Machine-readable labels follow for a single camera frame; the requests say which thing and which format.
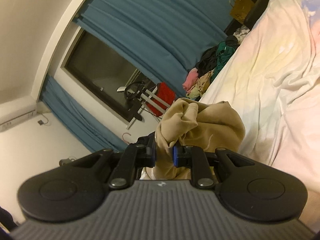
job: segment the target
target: white logo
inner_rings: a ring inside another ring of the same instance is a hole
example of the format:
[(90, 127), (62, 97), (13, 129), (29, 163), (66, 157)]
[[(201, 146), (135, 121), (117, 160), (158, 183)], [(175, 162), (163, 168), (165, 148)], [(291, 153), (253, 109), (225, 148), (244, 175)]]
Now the white logo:
[(160, 183), (157, 184), (160, 187), (164, 187), (165, 185), (167, 185), (164, 181), (161, 181)]

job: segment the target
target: window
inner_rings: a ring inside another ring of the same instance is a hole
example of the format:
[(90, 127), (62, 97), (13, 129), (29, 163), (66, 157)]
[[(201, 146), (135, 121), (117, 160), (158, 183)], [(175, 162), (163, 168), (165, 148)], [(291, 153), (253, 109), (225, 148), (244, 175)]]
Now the window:
[(84, 31), (73, 49), (65, 68), (101, 101), (127, 121), (131, 103), (127, 102), (120, 87), (144, 81), (155, 86), (135, 66), (121, 57), (102, 41)]

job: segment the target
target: bed sheet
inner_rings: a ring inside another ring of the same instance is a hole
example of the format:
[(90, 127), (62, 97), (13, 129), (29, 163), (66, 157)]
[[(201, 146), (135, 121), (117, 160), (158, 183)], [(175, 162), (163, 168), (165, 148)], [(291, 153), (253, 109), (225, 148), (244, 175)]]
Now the bed sheet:
[(320, 0), (270, 0), (201, 98), (228, 101), (246, 130), (239, 153), (298, 177), (301, 220), (320, 230)]

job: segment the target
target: air conditioner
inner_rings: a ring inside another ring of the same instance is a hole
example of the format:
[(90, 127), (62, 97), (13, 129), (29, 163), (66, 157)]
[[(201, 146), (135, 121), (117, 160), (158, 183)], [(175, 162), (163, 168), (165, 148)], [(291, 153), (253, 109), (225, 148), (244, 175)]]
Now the air conditioner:
[(36, 113), (36, 101), (31, 96), (0, 104), (0, 132), (35, 116)]

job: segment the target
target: gray ribbed surface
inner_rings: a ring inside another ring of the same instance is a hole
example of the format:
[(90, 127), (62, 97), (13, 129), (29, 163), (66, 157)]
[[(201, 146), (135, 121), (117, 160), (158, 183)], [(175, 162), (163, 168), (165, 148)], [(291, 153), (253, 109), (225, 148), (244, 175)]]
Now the gray ribbed surface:
[(11, 233), (23, 240), (85, 239), (260, 239), (310, 240), (313, 233), (297, 220), (261, 225), (228, 212), (213, 192), (197, 190), (189, 181), (136, 181), (113, 191), (91, 215), (65, 224), (28, 220)]

